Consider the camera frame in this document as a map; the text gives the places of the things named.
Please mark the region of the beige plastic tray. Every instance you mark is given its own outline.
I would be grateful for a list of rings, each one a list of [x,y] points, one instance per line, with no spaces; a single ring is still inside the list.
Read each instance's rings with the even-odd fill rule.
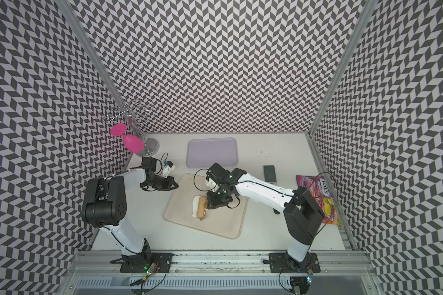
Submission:
[[[217,236],[235,239],[240,235],[246,211],[247,199],[240,197],[230,203],[230,206],[206,211],[201,221],[192,217],[192,203],[196,195],[206,197],[209,189],[206,179],[186,173],[178,181],[179,188],[173,191],[164,210],[166,221],[208,232]]]

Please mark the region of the wooden dough roller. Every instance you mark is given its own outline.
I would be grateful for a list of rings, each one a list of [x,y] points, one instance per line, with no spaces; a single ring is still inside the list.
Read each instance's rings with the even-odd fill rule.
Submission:
[[[206,216],[206,211],[207,211],[207,197],[200,197],[198,200],[197,218],[202,221]]]

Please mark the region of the white dough ball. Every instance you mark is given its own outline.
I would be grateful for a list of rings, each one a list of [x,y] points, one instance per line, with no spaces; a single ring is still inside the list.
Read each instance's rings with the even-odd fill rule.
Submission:
[[[196,195],[193,198],[193,203],[192,203],[192,217],[197,218],[197,211],[198,211],[198,200],[199,198],[202,197],[200,195]]]

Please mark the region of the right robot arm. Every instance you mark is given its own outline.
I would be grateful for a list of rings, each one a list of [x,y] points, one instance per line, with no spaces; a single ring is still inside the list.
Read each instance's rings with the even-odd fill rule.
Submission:
[[[288,258],[298,263],[306,258],[325,218],[323,209],[308,188],[281,188],[239,168],[229,171],[218,163],[207,169],[206,183],[210,187],[207,191],[209,210],[227,207],[233,197],[242,196],[283,214],[293,238],[287,249]]]

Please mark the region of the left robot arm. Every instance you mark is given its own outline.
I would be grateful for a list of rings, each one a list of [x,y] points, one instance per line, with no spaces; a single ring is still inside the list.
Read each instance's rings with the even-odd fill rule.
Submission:
[[[94,228],[102,228],[120,246],[124,256],[149,252],[148,242],[126,217],[126,190],[136,187],[144,192],[173,191],[178,188],[170,175],[174,169],[171,161],[144,157],[138,167],[110,177],[90,179],[84,194],[82,220]]]

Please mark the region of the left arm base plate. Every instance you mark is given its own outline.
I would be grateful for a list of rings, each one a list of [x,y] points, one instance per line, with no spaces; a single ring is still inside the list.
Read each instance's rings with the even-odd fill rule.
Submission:
[[[157,263],[155,270],[166,274],[171,268],[173,253],[151,253],[149,255],[122,256],[120,273],[142,274],[146,273],[152,263]]]

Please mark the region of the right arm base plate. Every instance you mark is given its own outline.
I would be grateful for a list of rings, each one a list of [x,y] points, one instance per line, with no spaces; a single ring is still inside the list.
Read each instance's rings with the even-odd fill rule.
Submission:
[[[271,273],[279,274],[289,272],[308,273],[311,271],[314,274],[320,273],[321,268],[316,253],[307,253],[302,261],[297,261],[285,253],[269,253],[268,259],[263,261],[264,264],[269,264]]]

